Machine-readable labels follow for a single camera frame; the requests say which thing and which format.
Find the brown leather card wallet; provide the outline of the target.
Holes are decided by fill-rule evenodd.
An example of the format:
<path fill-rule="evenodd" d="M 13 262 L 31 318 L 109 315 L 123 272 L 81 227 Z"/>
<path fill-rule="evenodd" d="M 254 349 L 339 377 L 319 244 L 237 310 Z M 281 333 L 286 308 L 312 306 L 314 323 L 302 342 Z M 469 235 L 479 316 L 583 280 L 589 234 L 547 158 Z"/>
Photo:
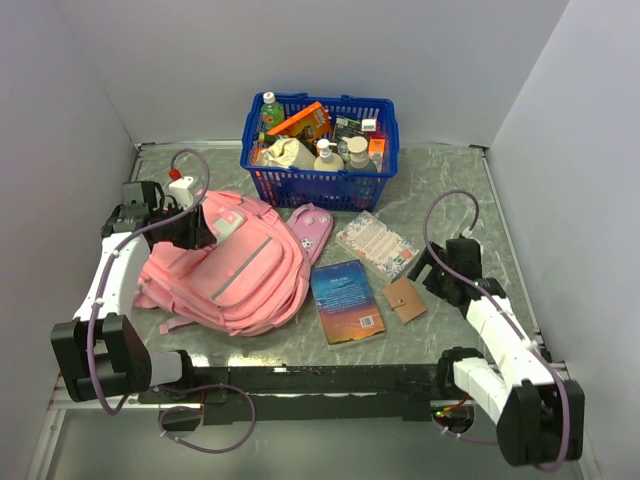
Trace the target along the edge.
<path fill-rule="evenodd" d="M 407 324 L 428 311 L 427 305 L 406 277 L 384 287 L 383 295 L 402 324 Z"/>

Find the pink student backpack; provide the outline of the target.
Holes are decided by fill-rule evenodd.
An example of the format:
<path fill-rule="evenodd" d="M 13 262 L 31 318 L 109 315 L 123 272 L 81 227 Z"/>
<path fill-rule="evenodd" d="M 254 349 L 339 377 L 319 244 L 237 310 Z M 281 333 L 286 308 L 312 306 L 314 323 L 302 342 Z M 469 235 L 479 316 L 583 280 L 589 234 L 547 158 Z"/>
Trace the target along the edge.
<path fill-rule="evenodd" d="M 232 191 L 209 191 L 203 202 L 210 230 L 221 234 L 232 215 L 241 223 L 200 250 L 154 246 L 133 304 L 175 314 L 162 333 L 189 323 L 231 336 L 256 336 L 289 321 L 304 302 L 310 259 L 270 205 Z"/>

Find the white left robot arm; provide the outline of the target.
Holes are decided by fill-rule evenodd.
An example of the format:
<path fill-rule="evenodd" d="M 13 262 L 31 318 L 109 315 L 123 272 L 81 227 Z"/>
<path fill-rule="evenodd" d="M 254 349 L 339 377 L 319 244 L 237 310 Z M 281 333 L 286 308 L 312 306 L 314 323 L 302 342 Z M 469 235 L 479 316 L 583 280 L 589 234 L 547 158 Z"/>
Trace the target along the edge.
<path fill-rule="evenodd" d="M 69 322 L 55 325 L 51 345 L 75 402 L 127 397 L 161 385 L 177 402 L 192 398 L 198 378 L 183 351 L 151 352 L 130 321 L 139 276 L 153 247 L 213 246 L 201 206 L 200 180 L 182 177 L 162 188 L 127 182 L 122 201 L 101 229 L 101 257 L 89 291 Z"/>

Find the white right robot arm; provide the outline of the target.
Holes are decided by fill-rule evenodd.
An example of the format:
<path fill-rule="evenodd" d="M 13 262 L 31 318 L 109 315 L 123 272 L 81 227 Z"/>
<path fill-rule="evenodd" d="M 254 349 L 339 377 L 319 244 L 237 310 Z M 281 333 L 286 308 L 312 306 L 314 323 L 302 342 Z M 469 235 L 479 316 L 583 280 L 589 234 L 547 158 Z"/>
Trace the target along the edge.
<path fill-rule="evenodd" d="M 480 244 L 459 236 L 429 243 L 409 272 L 429 271 L 425 289 L 458 308 L 489 353 L 454 347 L 442 353 L 436 384 L 448 398 L 468 394 L 491 418 L 508 464 L 553 466 L 583 453 L 585 394 L 563 379 L 518 322 L 494 279 L 484 276 Z"/>

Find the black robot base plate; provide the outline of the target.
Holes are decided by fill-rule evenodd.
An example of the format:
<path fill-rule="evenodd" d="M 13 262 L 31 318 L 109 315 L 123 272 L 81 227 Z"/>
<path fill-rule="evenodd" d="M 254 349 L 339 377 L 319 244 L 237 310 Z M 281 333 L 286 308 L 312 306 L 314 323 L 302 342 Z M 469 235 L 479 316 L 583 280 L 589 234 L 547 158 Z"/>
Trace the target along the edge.
<path fill-rule="evenodd" d="M 430 421 L 438 407 L 465 394 L 434 364 L 196 367 L 177 392 L 148 390 L 144 406 L 204 408 L 206 425 L 259 421 L 400 418 Z"/>

